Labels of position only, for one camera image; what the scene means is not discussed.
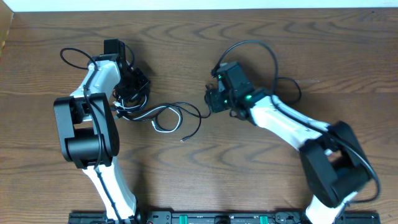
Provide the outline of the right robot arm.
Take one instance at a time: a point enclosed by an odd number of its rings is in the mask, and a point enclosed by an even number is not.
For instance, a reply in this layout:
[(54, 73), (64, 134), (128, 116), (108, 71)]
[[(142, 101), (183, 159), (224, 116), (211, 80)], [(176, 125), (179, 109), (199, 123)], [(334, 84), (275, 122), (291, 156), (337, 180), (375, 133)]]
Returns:
[(309, 223), (334, 223), (372, 177), (351, 127), (309, 118), (270, 90), (256, 89), (238, 62), (217, 65), (211, 74), (218, 86), (206, 89), (210, 111), (228, 110), (231, 117), (266, 129), (296, 149), (313, 193), (305, 218)]

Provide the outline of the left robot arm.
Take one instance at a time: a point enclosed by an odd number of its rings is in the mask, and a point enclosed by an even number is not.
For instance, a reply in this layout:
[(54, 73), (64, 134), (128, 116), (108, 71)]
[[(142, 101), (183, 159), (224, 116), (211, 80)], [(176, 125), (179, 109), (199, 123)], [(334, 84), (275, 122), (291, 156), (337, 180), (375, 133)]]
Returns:
[(149, 80), (119, 39), (104, 41), (104, 52), (89, 57), (87, 75), (70, 96), (53, 103), (62, 155), (92, 181), (105, 212), (71, 212), (69, 223), (146, 223), (119, 166), (119, 133), (109, 105), (114, 96), (118, 117), (142, 111), (149, 99)]

